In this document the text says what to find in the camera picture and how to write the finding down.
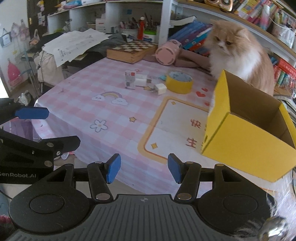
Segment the pink checkered tablecloth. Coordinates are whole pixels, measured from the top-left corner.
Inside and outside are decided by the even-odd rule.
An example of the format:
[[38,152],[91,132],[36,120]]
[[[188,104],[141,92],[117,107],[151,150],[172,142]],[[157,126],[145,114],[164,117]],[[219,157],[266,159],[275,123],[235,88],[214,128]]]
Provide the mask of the pink checkered tablecloth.
[[[33,121],[33,126],[41,138],[78,136],[81,144],[75,155],[85,163],[119,153],[119,181],[146,194],[174,194],[178,185],[167,167],[170,153],[206,168],[221,163],[201,153],[217,82],[196,69],[183,68],[181,72],[193,79],[191,92],[157,95],[143,87],[126,89],[126,70],[147,74],[158,83],[178,69],[147,61],[130,65],[100,60],[41,96],[36,105],[50,114],[46,120]],[[290,190],[294,177],[291,170],[269,182],[233,169],[270,193]]]

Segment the wooden chessboard box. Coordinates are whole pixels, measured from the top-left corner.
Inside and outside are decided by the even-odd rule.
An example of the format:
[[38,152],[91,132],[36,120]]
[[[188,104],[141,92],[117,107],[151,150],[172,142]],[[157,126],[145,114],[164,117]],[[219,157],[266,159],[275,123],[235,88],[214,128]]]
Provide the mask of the wooden chessboard box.
[[158,48],[158,44],[144,41],[134,41],[107,49],[106,57],[111,60],[134,64],[142,60],[146,55],[152,55]]

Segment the orange white fluffy cat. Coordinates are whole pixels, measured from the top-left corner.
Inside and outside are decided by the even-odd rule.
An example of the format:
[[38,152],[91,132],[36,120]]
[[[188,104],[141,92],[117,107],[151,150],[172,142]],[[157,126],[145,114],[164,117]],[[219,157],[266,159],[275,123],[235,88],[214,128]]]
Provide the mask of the orange white fluffy cat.
[[265,48],[247,28],[230,21],[213,21],[204,46],[210,52],[210,72],[214,78],[218,79],[225,70],[273,95],[273,64]]

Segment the white paper sheets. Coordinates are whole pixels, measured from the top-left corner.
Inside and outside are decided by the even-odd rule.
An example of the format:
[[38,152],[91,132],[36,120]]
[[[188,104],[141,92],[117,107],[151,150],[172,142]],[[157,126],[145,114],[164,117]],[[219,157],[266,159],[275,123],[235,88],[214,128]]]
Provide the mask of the white paper sheets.
[[72,31],[48,42],[42,49],[54,56],[56,66],[59,67],[65,62],[71,62],[79,55],[84,54],[93,46],[107,40],[109,36],[94,29],[88,29],[84,32]]

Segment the brown folded cloth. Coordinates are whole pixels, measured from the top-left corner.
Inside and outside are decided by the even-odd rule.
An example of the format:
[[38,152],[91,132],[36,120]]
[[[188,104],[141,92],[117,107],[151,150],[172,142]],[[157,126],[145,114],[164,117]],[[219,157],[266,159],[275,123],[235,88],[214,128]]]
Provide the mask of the brown folded cloth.
[[[155,58],[155,53],[152,55],[144,56],[143,60],[158,63],[158,61]],[[208,57],[184,49],[180,49],[179,55],[172,65],[175,67],[182,68],[201,67],[206,70],[210,70],[211,67]]]

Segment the red pen holder bottle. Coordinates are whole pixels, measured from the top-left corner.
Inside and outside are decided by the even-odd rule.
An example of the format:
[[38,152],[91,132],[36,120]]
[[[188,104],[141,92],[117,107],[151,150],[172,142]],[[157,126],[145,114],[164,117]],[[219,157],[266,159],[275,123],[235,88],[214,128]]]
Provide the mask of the red pen holder bottle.
[[145,27],[145,17],[141,16],[139,21],[139,28],[138,28],[138,34],[137,39],[143,40],[144,38],[144,27]]

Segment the gold retro radio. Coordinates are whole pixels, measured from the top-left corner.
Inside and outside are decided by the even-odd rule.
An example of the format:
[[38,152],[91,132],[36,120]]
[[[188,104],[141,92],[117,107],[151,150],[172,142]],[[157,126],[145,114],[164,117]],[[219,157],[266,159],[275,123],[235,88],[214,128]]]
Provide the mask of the gold retro radio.
[[233,0],[204,0],[205,4],[223,11],[232,11]]

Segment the white red small box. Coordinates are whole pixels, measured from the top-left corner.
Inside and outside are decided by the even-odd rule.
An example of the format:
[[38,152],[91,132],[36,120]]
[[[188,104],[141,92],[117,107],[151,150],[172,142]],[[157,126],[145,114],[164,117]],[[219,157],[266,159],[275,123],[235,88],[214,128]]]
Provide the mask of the white red small box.
[[125,87],[127,89],[135,89],[135,75],[136,72],[133,70],[125,71]]

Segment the white bookshelf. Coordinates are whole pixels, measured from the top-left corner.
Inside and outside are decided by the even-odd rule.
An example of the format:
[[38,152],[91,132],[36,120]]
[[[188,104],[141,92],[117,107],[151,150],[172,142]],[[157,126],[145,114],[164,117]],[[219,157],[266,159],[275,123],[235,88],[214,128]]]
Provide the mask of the white bookshelf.
[[272,34],[232,13],[225,13],[220,9],[194,1],[101,1],[49,15],[47,17],[48,32],[52,34],[62,29],[67,20],[70,21],[70,30],[77,31],[85,27],[87,22],[100,18],[102,14],[105,15],[104,29],[108,33],[112,28],[118,27],[120,22],[133,18],[138,20],[141,16],[148,16],[160,22],[159,44],[163,44],[168,38],[171,19],[196,16],[197,20],[205,23],[212,20],[231,21],[246,27],[264,47],[295,66],[295,52]]

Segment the yellow cardboard box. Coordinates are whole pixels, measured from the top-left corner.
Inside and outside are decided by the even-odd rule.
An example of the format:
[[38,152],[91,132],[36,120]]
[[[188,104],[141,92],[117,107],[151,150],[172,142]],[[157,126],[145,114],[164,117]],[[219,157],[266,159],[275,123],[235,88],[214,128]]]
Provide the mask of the yellow cardboard box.
[[295,167],[295,126],[283,103],[223,70],[211,100],[201,153],[275,182]]

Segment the pink cylindrical pencil case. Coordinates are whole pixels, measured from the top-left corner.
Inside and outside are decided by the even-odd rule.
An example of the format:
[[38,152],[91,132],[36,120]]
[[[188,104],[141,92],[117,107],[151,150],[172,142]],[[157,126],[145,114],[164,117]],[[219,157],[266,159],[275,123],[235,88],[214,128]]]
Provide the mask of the pink cylindrical pencil case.
[[162,65],[172,65],[177,59],[181,49],[181,43],[177,40],[169,40],[160,46],[155,52],[155,58]]

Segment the yellow tape roll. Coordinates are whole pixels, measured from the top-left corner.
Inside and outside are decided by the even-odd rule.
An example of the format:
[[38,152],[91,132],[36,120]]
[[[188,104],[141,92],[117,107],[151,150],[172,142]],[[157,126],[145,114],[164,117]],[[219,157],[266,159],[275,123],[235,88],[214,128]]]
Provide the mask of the yellow tape roll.
[[188,94],[191,92],[193,79],[190,75],[180,71],[170,71],[166,75],[166,87],[177,94]]

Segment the red dictionary book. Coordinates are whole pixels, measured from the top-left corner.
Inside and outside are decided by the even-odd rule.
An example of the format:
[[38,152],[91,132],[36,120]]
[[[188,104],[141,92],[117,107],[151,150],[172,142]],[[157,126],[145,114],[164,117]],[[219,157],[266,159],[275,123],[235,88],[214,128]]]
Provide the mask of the red dictionary book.
[[283,58],[279,58],[278,68],[280,68],[282,71],[290,75],[292,78],[296,78],[296,69],[290,65],[287,61],[285,61]]

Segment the white charger cube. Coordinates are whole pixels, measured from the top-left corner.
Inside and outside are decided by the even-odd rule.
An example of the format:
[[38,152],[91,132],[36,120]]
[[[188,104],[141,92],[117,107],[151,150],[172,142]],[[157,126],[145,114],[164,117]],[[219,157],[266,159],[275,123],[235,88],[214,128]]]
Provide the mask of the white charger cube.
[[152,90],[152,92],[156,93],[157,95],[162,95],[166,93],[166,91],[167,91],[167,87],[163,83],[155,84]]

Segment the small white plug adapter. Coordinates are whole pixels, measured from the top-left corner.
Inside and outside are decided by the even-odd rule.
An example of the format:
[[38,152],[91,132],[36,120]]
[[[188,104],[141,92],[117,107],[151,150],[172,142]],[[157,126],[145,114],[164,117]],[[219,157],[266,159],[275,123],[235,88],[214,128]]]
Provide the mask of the small white plug adapter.
[[151,84],[152,80],[151,78],[148,77],[147,74],[140,74],[140,73],[137,73],[135,75],[135,86],[138,86],[138,87],[146,87],[148,84]]

